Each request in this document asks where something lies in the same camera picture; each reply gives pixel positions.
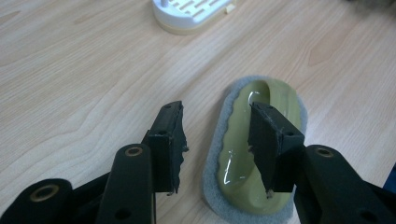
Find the wood grain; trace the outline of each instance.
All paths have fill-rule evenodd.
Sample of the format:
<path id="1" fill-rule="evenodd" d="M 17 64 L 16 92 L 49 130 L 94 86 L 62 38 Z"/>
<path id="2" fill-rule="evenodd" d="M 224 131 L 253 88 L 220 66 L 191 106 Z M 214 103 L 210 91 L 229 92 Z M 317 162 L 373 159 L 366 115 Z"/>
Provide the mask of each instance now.
<path id="1" fill-rule="evenodd" d="M 2 1 L 0 213 L 44 178 L 78 187 L 108 172 L 162 105 L 182 100 L 191 150 L 179 194 L 158 195 L 158 223 L 223 222 L 201 173 L 226 88 L 253 74 L 297 90 L 308 145 L 338 149 L 382 186 L 396 162 L 395 15 L 341 0 L 239 1 L 183 36 L 159 27 L 150 1 Z"/>

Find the sponge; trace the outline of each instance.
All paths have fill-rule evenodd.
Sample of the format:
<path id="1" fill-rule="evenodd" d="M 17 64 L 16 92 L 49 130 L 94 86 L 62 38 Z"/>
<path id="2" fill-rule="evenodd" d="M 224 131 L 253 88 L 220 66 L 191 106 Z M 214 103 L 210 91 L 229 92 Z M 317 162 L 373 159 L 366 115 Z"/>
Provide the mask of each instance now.
<path id="1" fill-rule="evenodd" d="M 276 107 L 302 133 L 305 132 L 306 110 L 289 85 L 263 76 L 243 77 L 235 81 L 224 100 L 207 154 L 203 193 L 213 211 L 229 223 L 287 222 L 292 216 L 293 193 L 280 193 L 278 201 L 270 199 L 272 201 L 267 202 L 260 173 L 253 156 L 248 155 L 245 148 L 248 147 L 246 123 L 249 123 L 250 116 L 247 108 L 251 101 L 262 101 Z"/>

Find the black plastic part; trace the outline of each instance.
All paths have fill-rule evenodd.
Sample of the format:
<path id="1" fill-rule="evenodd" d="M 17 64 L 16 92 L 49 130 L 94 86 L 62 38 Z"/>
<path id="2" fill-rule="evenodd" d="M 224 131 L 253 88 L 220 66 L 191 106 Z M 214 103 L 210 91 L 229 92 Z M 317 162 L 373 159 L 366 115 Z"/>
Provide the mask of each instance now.
<path id="1" fill-rule="evenodd" d="M 321 210 L 320 223 L 395 223 L 392 213 L 338 151 L 325 146 L 307 147 L 301 165 L 312 188 L 310 197 L 316 198 Z M 297 189 L 300 185 L 306 183 L 297 182 Z M 318 213 L 317 208 L 299 210 L 304 203 L 309 208 L 309 201 L 296 204 L 299 216 Z"/>
<path id="2" fill-rule="evenodd" d="M 76 212 L 73 215 L 73 224 L 94 223 L 105 191 L 109 173 L 101 175 L 87 184 L 74 189 L 74 206 Z"/>
<path id="3" fill-rule="evenodd" d="M 304 135 L 271 105 L 253 103 L 248 137 L 266 190 L 292 192 Z"/>
<path id="4" fill-rule="evenodd" d="M 134 144 L 121 148 L 114 159 L 96 224 L 154 223 L 149 147 Z"/>
<path id="5" fill-rule="evenodd" d="M 388 210 L 396 217 L 396 194 L 393 192 L 381 189 L 380 187 L 366 182 L 376 197 L 388 208 Z"/>
<path id="6" fill-rule="evenodd" d="M 2 215 L 1 224 L 68 223 L 73 191 L 64 179 L 46 179 L 25 189 Z"/>
<path id="7" fill-rule="evenodd" d="M 297 209 L 300 222 L 303 224 L 320 223 L 322 211 L 317 199 L 313 194 L 304 194 L 299 189 L 294 194 L 294 204 Z"/>
<path id="8" fill-rule="evenodd" d="M 151 149 L 155 192 L 177 193 L 182 152 L 188 150 L 182 119 L 181 101 L 164 105 L 142 142 Z"/>

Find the gray sponge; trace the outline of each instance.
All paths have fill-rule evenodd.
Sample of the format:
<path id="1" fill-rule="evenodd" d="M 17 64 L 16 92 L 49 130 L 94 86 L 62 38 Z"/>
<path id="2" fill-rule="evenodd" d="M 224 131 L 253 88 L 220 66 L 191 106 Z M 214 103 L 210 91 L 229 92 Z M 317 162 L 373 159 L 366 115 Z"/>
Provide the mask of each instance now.
<path id="1" fill-rule="evenodd" d="M 218 125 L 216 127 L 212 144 L 207 154 L 206 165 L 203 173 L 203 192 L 207 203 L 221 218 L 228 221 L 229 223 L 284 223 L 292 216 L 293 202 L 289 200 L 285 207 L 279 212 L 270 216 L 258 216 L 239 210 L 232 206 L 222 195 L 218 180 L 217 171 L 219 169 L 218 158 L 222 149 L 222 139 L 224 134 L 227 132 L 228 117 L 233 112 L 233 102 L 238 97 L 239 92 L 248 83 L 255 80 L 266 80 L 269 77 L 262 76 L 251 76 L 243 77 L 237 80 L 232 87 L 230 92 L 224 100 L 221 112 L 219 114 Z M 305 133 L 307 123 L 307 112 L 299 98 L 299 104 L 301 108 L 301 122 L 302 122 L 302 133 Z"/>

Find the soap dish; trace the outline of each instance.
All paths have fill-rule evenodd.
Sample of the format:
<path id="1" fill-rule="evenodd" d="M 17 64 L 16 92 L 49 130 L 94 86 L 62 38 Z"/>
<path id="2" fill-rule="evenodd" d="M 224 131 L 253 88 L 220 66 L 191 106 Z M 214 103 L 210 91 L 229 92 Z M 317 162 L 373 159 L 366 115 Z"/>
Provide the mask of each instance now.
<path id="1" fill-rule="evenodd" d="M 236 0 L 152 0 L 161 27 L 176 35 L 195 34 L 230 13 Z"/>

